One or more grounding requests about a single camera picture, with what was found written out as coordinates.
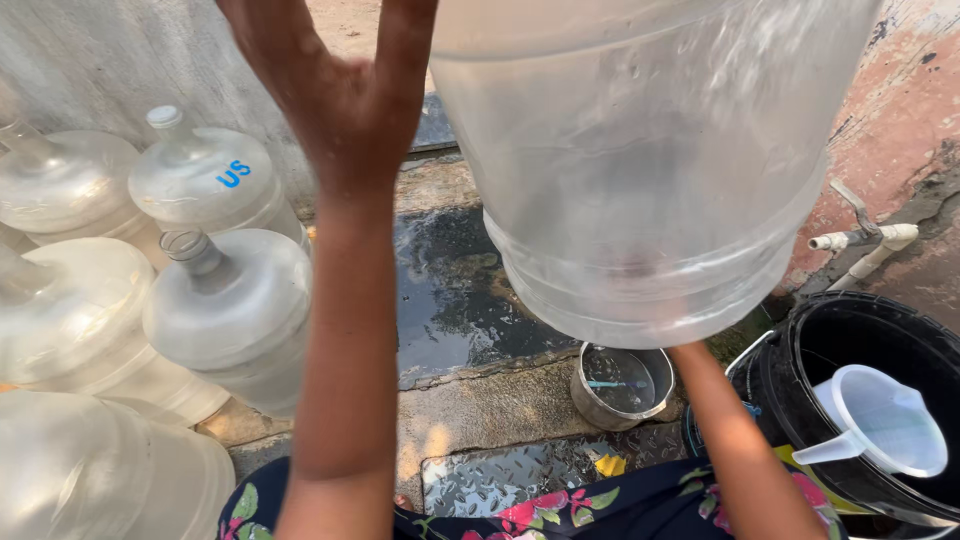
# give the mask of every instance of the person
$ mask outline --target person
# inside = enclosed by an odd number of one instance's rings
[[[218,538],[845,537],[812,481],[774,455],[702,343],[668,353],[709,461],[641,469],[496,519],[428,518],[393,504],[394,181],[420,118],[437,1],[383,0],[375,58],[343,60],[317,36],[304,0],[218,0],[318,180],[312,332],[292,457],[240,483]]]

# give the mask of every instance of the black bucket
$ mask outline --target black bucket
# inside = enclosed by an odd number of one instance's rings
[[[960,523],[960,454],[954,452],[960,449],[960,337],[933,319],[873,294],[816,294],[728,377],[770,444],[801,450],[840,434],[813,386],[848,364],[876,368],[920,390],[951,459],[929,479],[891,475],[862,456],[810,465],[813,475],[833,494],[873,512],[929,527]],[[696,454],[702,441],[689,416],[687,443]]]

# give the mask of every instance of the pink wall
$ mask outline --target pink wall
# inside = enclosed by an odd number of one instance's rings
[[[960,138],[960,0],[886,0],[828,143],[824,190],[801,227],[777,292],[791,291],[830,259],[811,236],[848,231],[849,205],[829,189],[840,179],[882,222],[913,185],[952,167]]]

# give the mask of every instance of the concrete floor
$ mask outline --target concrete floor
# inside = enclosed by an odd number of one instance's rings
[[[459,155],[408,163],[397,183],[397,491],[422,504],[431,457],[596,433],[569,381],[579,342],[516,298]],[[771,325],[757,310],[709,345],[729,362]],[[681,384],[649,423],[680,418]],[[290,452],[293,424],[231,400],[197,431],[228,447],[238,478]]]

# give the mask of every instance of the bucket handle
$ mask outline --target bucket handle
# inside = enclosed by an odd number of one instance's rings
[[[801,465],[810,465],[812,463],[823,463],[825,461],[850,459],[851,457],[857,457],[863,454],[865,450],[867,450],[867,447],[864,446],[853,431],[848,430],[829,441],[824,441],[803,450],[797,450],[793,453],[793,459]]]

